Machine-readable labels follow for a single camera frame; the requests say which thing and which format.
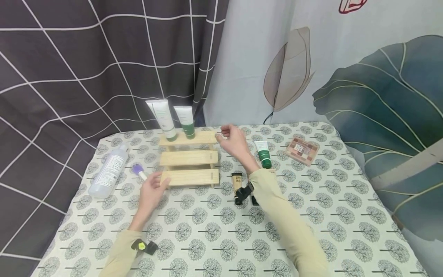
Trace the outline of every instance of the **hand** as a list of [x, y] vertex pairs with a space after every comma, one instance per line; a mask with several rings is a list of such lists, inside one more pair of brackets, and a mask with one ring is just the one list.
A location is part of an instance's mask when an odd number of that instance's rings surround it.
[[161, 175], [162, 172], [152, 173], [141, 186], [139, 207], [128, 228], [129, 230], [141, 231], [151, 216], [151, 213], [159, 204], [164, 191], [171, 181], [170, 178], [166, 178], [163, 183], [160, 184]]
[[233, 124], [228, 124], [221, 127], [221, 133], [228, 139], [225, 140], [221, 135], [216, 134], [215, 138], [220, 144], [220, 147], [239, 160], [248, 173], [260, 169], [249, 151], [248, 143], [246, 142], [246, 137], [243, 131]]

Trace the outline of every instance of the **beige sleeve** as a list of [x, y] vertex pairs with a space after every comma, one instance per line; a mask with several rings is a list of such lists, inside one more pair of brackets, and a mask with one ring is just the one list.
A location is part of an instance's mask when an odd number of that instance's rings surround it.
[[254, 196], [274, 222], [282, 246], [297, 268], [300, 277], [327, 277], [326, 256], [300, 214], [283, 197], [275, 173], [259, 169], [249, 176]]
[[141, 232], [123, 230], [117, 236], [99, 277], [125, 277], [136, 258], [137, 250], [131, 248], [141, 238]]

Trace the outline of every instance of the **wooden shelf step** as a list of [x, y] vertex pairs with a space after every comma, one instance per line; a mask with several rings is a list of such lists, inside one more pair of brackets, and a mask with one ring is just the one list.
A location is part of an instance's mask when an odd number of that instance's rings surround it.
[[175, 141], [168, 141], [165, 136], [161, 136], [159, 145], [160, 146], [176, 146], [176, 145], [187, 145], [187, 144], [214, 144], [217, 143], [215, 139], [214, 131], [196, 131], [195, 138], [189, 140], [186, 138], [185, 133], [177, 132], [178, 137]]
[[160, 166], [186, 166], [218, 163], [217, 150], [163, 152]]
[[218, 184], [218, 169], [198, 169], [198, 170], [173, 170], [163, 171], [161, 183], [167, 177], [171, 178], [170, 187], [173, 186], [199, 186]]

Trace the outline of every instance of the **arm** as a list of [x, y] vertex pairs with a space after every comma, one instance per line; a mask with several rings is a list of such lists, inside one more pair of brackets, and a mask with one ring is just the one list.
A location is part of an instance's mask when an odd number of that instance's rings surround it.
[[327, 277], [326, 256], [299, 213], [280, 192], [275, 174], [261, 169], [249, 152], [245, 135], [233, 125], [221, 127], [220, 146], [236, 157], [249, 173], [260, 207], [274, 222], [286, 252], [300, 277]]
[[134, 241], [142, 237], [143, 227], [159, 204], [170, 182], [170, 178], [166, 178], [160, 185], [160, 175], [161, 172], [151, 174], [140, 188], [138, 210], [129, 228], [118, 235], [99, 277], [124, 277], [131, 269], [137, 254], [137, 250], [133, 250], [131, 246]]

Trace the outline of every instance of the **white tube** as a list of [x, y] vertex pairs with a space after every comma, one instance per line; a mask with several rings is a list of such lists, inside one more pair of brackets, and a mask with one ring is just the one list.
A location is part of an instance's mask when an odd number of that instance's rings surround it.
[[151, 109], [155, 119], [160, 125], [167, 140], [175, 141], [177, 133], [175, 132], [174, 122], [172, 121], [171, 112], [166, 99], [163, 100], [148, 100], [146, 104]]
[[269, 155], [268, 142], [266, 140], [255, 141], [258, 156], [263, 168], [271, 168], [271, 156]]
[[194, 118], [192, 116], [192, 107], [185, 106], [179, 107], [174, 106], [174, 109], [179, 117], [180, 123], [182, 124], [183, 132], [186, 135], [186, 138], [193, 139], [195, 138], [195, 129], [194, 129]]

